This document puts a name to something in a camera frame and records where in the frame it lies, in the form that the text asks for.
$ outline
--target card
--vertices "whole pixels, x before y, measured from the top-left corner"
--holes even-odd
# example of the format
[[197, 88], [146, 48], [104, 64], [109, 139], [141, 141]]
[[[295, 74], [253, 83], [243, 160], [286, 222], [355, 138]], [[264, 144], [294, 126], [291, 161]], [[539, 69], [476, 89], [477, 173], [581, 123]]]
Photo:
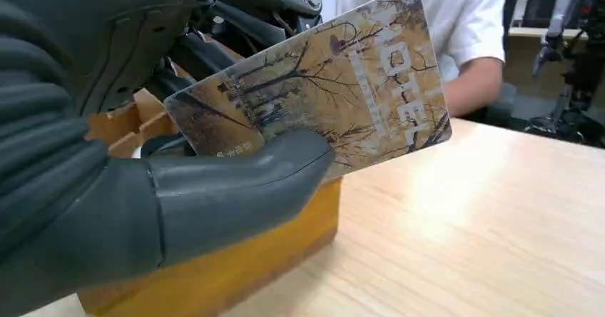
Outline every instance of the card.
[[201, 156], [247, 156], [313, 130], [337, 153], [327, 180], [451, 135], [422, 0], [373, 0], [164, 104]]

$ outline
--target robotic hand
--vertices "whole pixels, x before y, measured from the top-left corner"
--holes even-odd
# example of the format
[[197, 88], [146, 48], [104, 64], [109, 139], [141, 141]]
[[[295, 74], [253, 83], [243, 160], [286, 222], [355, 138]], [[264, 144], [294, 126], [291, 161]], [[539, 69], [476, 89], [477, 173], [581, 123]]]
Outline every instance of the robotic hand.
[[[563, 32], [577, 12], [579, 33], [563, 42]], [[603, 147], [604, 127], [586, 115], [594, 94], [601, 83], [605, 66], [605, 0], [556, 0], [542, 50], [534, 66], [534, 75], [546, 61], [573, 61], [563, 75], [564, 89], [555, 109], [548, 116], [529, 120], [526, 131], [554, 136], [567, 141]], [[578, 40], [586, 34], [586, 44], [574, 51]]]
[[549, 28], [542, 38], [542, 49], [534, 62], [534, 77], [537, 77], [544, 63], [548, 61], [561, 61], [559, 48], [563, 42], [565, 26], [571, 16], [582, 3], [583, 11], [589, 11], [592, 0], [556, 0], [550, 20]]
[[108, 156], [83, 117], [158, 98], [320, 22], [321, 0], [0, 0], [0, 316], [292, 218], [334, 159], [310, 131], [249, 158]]

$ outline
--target white t-shirt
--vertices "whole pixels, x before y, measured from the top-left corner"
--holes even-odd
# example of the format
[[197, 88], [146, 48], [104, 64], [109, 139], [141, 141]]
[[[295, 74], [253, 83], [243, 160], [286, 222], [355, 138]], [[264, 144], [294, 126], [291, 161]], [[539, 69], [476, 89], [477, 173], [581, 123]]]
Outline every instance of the white t-shirt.
[[[343, 14], [370, 0], [337, 0]], [[465, 62], [494, 57], [504, 61], [502, 14], [504, 0], [422, 0], [429, 32], [443, 77], [451, 77]], [[455, 66], [448, 69], [443, 56]]]

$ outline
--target black chair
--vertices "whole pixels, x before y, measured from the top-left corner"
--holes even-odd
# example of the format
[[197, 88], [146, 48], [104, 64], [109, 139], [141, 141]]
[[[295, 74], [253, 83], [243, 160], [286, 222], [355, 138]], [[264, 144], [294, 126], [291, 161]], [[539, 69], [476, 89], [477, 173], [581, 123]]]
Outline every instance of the black chair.
[[[504, 24], [504, 37], [502, 39], [502, 43], [504, 45], [505, 53], [508, 52], [509, 28], [514, 14], [514, 7], [516, 5], [517, 0], [506, 0], [504, 2], [504, 14], [502, 22]], [[512, 116], [514, 98], [516, 95], [517, 88], [509, 83], [504, 83], [500, 89], [498, 99], [493, 104], [477, 111], [473, 111], [462, 118], [468, 121], [506, 127], [509, 124], [509, 120]]]

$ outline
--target person's arm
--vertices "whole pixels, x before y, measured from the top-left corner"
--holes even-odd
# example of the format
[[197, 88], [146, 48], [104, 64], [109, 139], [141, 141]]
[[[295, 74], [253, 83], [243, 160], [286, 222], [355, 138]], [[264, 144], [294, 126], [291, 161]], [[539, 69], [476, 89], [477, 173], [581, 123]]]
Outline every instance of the person's arm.
[[449, 114], [463, 116], [498, 98], [502, 87], [502, 61], [479, 58], [468, 61], [460, 69], [458, 78], [443, 85]]
[[504, 1], [465, 0], [447, 46], [460, 70], [458, 78], [444, 84], [453, 117], [488, 106], [498, 98], [504, 63]]

